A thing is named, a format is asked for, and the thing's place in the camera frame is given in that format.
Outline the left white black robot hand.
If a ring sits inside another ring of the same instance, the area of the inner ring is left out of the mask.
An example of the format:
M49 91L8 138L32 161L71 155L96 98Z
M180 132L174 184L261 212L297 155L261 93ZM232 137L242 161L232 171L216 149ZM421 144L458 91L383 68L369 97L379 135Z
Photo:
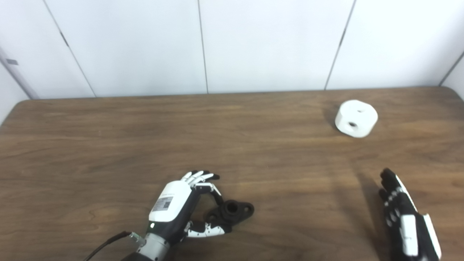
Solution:
M169 182L149 213L146 233L161 237L171 246L188 237L212 237L231 233L231 226L192 219L202 195L211 194L218 206L224 203L222 194L211 182L219 178L219 175L207 170L193 170L181 179Z

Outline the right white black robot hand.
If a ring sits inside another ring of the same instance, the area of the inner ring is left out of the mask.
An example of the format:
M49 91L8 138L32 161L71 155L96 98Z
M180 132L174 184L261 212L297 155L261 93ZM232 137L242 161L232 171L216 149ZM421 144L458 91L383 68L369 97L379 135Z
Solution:
M442 250L429 214L421 214L401 179L382 170L378 194L390 239L391 261L439 261Z

